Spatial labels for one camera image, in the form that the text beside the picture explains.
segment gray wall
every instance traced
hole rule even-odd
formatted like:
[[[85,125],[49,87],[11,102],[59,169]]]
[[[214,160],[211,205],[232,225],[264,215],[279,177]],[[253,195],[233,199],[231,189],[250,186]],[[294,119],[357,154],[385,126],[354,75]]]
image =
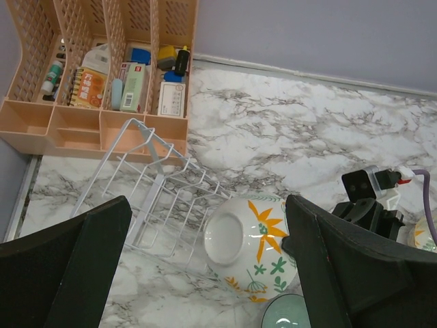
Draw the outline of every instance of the gray wall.
[[[196,52],[437,92],[436,0],[201,0]]]
[[[0,103],[2,103],[20,60],[18,36],[3,0],[0,1],[0,44]],[[0,242],[3,240],[14,210],[28,158],[0,139]]]

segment white box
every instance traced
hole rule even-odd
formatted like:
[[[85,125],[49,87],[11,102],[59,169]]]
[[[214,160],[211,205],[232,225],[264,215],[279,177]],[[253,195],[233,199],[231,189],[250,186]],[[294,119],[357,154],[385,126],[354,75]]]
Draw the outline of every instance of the white box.
[[[185,84],[162,82],[159,94],[158,115],[184,118]]]

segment white marble surface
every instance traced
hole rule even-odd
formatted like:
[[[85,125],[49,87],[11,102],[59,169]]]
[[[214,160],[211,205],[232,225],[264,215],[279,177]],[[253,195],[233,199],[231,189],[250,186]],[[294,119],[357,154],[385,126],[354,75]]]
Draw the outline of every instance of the white marble surface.
[[[342,174],[404,164],[432,171],[437,207],[437,102],[202,66],[191,76],[190,152],[226,189],[300,193],[331,209],[346,198]],[[21,236],[67,219],[97,164],[45,156]],[[421,183],[401,191],[414,223]],[[101,327],[249,327],[259,311],[126,250]]]

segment cable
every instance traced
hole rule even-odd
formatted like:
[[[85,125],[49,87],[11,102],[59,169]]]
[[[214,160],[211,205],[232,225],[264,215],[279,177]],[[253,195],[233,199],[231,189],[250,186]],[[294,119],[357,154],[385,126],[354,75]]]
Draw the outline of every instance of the cable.
[[[429,205],[429,183],[431,182],[431,174],[426,169],[414,169],[414,174],[423,176],[423,207],[425,208],[425,217],[428,222],[429,232],[431,232],[432,239],[437,245],[437,231],[432,221],[431,206]]]

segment purple cable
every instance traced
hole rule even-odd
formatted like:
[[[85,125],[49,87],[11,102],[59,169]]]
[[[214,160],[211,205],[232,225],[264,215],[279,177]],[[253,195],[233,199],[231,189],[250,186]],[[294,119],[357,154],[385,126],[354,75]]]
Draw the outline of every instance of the purple cable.
[[[426,169],[414,169],[413,172],[417,176],[423,176],[423,207],[425,208],[425,217],[428,222],[432,240],[437,245],[437,231],[432,221],[431,206],[429,205],[429,183],[431,182],[431,174],[429,174]]]

